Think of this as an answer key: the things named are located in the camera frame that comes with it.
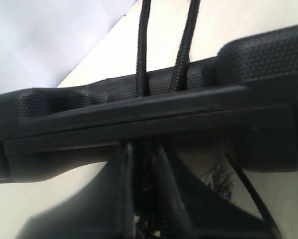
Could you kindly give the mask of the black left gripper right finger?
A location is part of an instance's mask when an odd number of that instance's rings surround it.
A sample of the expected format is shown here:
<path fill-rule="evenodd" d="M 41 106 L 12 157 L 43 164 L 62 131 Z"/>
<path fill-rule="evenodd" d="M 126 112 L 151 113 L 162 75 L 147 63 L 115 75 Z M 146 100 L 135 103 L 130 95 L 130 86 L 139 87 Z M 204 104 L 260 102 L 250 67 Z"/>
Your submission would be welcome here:
<path fill-rule="evenodd" d="M 279 239 L 281 233 L 263 200 L 232 160 L 261 219 L 204 185 L 167 146 L 158 148 L 160 236 L 163 239 Z"/>

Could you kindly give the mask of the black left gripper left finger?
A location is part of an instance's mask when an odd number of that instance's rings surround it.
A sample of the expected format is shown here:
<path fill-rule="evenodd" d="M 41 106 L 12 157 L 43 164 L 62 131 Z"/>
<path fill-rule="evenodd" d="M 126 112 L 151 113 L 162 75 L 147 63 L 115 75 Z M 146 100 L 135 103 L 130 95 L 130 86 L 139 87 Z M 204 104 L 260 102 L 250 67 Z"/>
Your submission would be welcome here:
<path fill-rule="evenodd" d="M 133 145 L 119 146 L 81 191 L 30 218 L 19 239 L 132 239 Z"/>

